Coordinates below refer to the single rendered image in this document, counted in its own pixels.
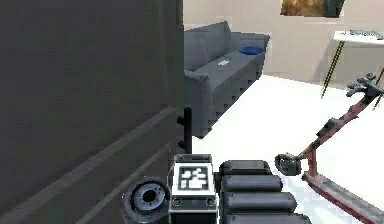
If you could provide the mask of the blue cushion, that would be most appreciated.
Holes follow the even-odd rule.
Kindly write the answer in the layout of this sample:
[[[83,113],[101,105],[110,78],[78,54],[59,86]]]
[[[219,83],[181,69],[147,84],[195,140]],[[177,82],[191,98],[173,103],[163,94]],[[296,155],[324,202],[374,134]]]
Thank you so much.
[[[245,55],[258,55],[263,52],[262,48],[255,46],[245,46],[240,50],[240,53]]]

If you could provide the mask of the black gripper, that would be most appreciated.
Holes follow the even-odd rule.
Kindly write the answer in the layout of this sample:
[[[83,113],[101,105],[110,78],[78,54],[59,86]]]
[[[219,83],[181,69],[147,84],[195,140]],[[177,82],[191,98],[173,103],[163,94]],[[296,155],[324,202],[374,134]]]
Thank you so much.
[[[158,177],[134,182],[121,196],[125,224],[169,224],[170,191]]]

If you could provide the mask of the red kick scooter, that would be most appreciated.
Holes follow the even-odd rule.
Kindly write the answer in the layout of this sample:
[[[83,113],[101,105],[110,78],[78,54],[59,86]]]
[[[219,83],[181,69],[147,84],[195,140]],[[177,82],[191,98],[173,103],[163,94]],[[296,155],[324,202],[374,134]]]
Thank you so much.
[[[372,110],[383,93],[372,73],[350,82],[323,106],[324,120],[309,144],[275,157],[280,173],[299,175],[362,224],[384,224],[384,120]]]

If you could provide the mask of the framed brown picture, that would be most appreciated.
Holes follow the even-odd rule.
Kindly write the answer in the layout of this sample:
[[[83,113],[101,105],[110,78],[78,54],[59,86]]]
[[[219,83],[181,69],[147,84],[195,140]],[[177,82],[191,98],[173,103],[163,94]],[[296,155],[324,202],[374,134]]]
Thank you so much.
[[[282,0],[282,16],[338,18],[345,0]]]

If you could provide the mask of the dark grey room door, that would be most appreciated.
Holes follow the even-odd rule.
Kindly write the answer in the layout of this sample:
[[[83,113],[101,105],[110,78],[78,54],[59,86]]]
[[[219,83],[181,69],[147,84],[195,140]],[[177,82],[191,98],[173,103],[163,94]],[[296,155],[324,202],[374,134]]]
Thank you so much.
[[[127,224],[164,174],[183,95],[183,0],[0,0],[0,224]]]

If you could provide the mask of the white table with striped legs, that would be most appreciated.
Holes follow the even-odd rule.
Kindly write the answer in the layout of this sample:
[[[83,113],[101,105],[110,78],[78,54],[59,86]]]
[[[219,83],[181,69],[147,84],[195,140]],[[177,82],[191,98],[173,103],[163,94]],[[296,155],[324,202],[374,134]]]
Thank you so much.
[[[332,40],[337,42],[335,53],[332,57],[330,67],[323,83],[323,90],[321,97],[324,97],[326,90],[329,86],[332,75],[343,51],[346,42],[357,43],[363,45],[384,46],[384,35],[376,31],[363,31],[363,30],[345,30],[335,31],[332,35]]]

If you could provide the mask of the grey sofa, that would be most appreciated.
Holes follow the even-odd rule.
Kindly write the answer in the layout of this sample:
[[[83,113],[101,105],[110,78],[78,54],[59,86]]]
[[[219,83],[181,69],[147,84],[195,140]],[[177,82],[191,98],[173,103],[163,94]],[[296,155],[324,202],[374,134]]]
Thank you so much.
[[[184,102],[192,109],[192,135],[204,138],[218,119],[263,73],[266,34],[233,32],[226,21],[184,32]],[[245,46],[263,49],[245,55]],[[218,63],[229,63],[219,66]]]

